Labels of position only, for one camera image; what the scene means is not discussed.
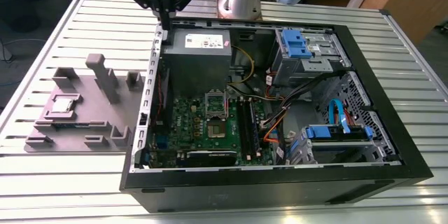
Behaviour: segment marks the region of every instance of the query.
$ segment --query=white label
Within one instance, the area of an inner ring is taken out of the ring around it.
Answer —
[[[266,76],[266,85],[271,85],[271,76]]]
[[[282,151],[282,149],[279,147],[277,147],[277,154],[278,154],[278,157],[282,158],[282,156],[285,155],[285,152]]]
[[[223,48],[219,34],[186,34],[185,48]]]
[[[307,46],[307,49],[310,51],[319,51],[319,48],[317,46]]]
[[[293,138],[295,136],[295,133],[293,131],[289,131],[286,138]]]

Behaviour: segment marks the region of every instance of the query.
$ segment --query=metal table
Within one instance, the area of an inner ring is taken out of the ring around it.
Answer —
[[[193,0],[179,15],[214,17],[214,6],[213,0]],[[353,205],[147,214],[118,191],[122,153],[27,154],[22,150],[54,87],[55,67],[93,74],[85,56],[101,53],[115,75],[129,69],[145,73],[157,22],[151,12],[131,0],[73,0],[0,115],[0,220],[441,224],[448,219],[448,92],[393,19],[375,10],[275,3],[262,3],[262,17],[349,27],[434,178]]]

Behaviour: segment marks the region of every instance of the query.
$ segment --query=motherboard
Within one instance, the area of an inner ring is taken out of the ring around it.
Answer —
[[[170,131],[155,135],[159,167],[182,167],[190,152],[234,154],[235,165],[269,165],[269,148],[259,147],[261,100],[227,99],[209,92],[203,98],[175,97]]]

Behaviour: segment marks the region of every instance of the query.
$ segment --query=power supply label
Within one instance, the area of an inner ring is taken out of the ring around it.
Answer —
[[[221,34],[186,34],[185,48],[223,48]]]

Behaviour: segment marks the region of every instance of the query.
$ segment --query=ram slot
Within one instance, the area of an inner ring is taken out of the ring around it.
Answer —
[[[237,128],[239,129],[239,140],[241,140],[241,157],[245,160],[250,160],[250,131],[247,123],[247,114],[245,113],[245,101],[238,101],[235,104],[235,113],[237,113]]]
[[[251,132],[251,138],[250,138],[250,152],[254,154],[255,157],[258,157],[259,154],[259,142],[258,142],[258,129],[257,129],[257,120],[254,117],[254,109],[253,109],[253,103],[247,102],[249,112],[250,112],[250,127],[249,130]]]

